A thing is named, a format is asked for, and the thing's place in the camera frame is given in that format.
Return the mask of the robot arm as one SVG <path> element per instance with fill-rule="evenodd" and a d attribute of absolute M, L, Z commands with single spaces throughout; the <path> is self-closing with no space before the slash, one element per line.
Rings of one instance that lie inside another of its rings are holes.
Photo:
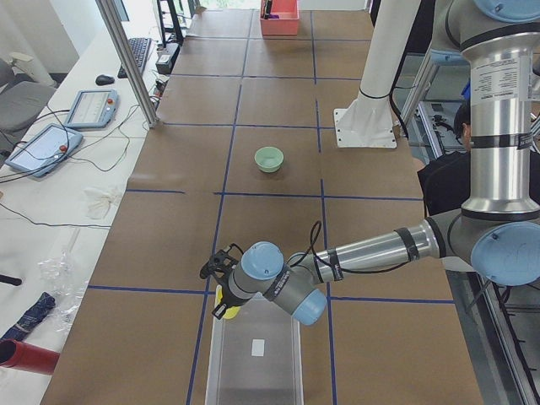
<path fill-rule="evenodd" d="M 460 257 L 485 278 L 516 286 L 539 276 L 539 206 L 530 197 L 532 53 L 536 1 L 439 1 L 432 40 L 471 68 L 470 195 L 455 210 L 386 235 L 285 260 L 261 241 L 240 259 L 208 261 L 220 285 L 217 318 L 256 295 L 310 325 L 327 301 L 319 285 L 345 274 L 386 273 L 424 257 Z"/>

